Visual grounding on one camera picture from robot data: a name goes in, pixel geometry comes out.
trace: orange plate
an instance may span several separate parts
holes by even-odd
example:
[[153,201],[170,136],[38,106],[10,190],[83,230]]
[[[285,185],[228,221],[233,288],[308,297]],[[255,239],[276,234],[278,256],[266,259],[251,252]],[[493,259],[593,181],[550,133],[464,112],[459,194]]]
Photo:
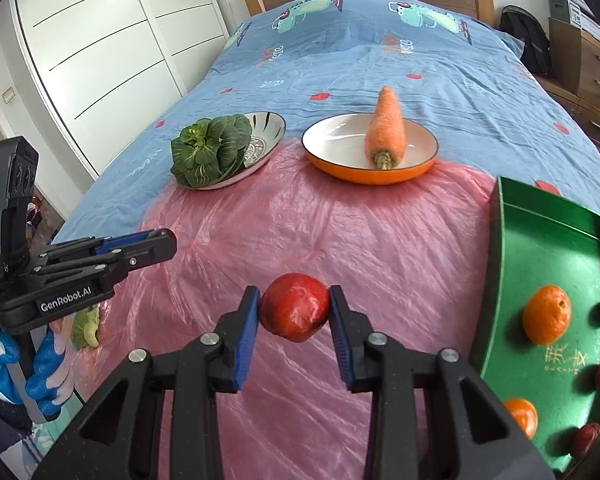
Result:
[[329,117],[310,126],[302,145],[311,163],[325,173],[372,186],[386,186],[414,178],[427,171],[438,153],[438,141],[426,128],[404,120],[407,150],[392,170],[375,170],[365,156],[365,133],[373,114]]

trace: bolt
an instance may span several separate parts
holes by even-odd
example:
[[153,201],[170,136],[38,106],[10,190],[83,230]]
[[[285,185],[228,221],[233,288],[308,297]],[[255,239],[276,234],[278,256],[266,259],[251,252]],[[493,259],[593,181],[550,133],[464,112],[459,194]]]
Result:
[[453,348],[445,348],[440,352],[440,357],[447,363],[455,363],[460,358],[458,350]]
[[132,363],[141,363],[146,359],[146,350],[143,348],[136,348],[129,352],[129,360]]
[[217,345],[219,341],[220,341],[220,336],[218,334],[216,334],[215,332],[206,332],[200,336],[200,342],[203,345],[213,346],[213,345]]
[[366,340],[374,346],[386,345],[386,336],[382,332],[372,332]]

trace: blue and white glove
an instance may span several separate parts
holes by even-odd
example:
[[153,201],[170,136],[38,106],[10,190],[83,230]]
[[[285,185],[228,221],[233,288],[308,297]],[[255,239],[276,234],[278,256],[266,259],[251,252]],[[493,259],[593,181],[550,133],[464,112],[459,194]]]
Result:
[[[33,360],[34,374],[25,384],[27,395],[37,401],[45,415],[59,412],[74,390],[72,357],[75,350],[70,339],[71,326],[72,320],[65,318],[47,328]],[[16,427],[22,422],[26,410],[23,412],[22,399],[6,365],[17,363],[19,358],[20,351],[15,341],[0,330],[0,416]]]

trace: plastic bag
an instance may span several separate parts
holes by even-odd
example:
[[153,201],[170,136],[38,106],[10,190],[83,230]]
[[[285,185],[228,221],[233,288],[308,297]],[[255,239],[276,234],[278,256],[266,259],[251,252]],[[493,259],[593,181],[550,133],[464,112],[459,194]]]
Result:
[[[340,284],[353,309],[409,348],[467,355],[493,185],[439,161],[403,184],[358,186],[314,168],[297,139],[234,186],[190,191],[172,180],[139,228],[172,229],[178,252],[131,273],[102,305],[100,347],[82,351],[92,373],[80,390],[93,393],[133,348],[180,349],[235,310],[247,285],[264,291],[291,271]],[[260,328],[249,379],[239,394],[218,395],[218,412],[228,480],[362,478],[370,395],[344,388],[328,325],[302,344]],[[164,479],[169,429],[165,420]]]

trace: bed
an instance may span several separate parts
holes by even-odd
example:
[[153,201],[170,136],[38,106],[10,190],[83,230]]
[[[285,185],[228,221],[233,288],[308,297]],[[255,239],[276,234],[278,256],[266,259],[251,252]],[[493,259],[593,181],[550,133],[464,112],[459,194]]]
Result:
[[[82,354],[84,396],[132,348],[179,349],[233,310],[245,286],[290,271],[341,284],[378,330],[412,348],[467,354],[494,177],[600,213],[599,153],[520,63],[520,42],[491,28],[493,0],[245,1],[252,18],[204,81],[107,168],[58,235],[162,226],[178,237],[173,260],[133,273],[103,305],[101,346]],[[438,138],[432,170],[370,188],[311,166],[304,130],[371,112],[387,84]],[[260,110],[287,125],[261,170],[215,191],[175,185],[170,140],[184,126]],[[302,345],[261,331],[250,380],[219,400],[219,417],[228,479],[362,477],[368,399],[340,384],[326,328]],[[166,440],[168,421],[162,429]]]

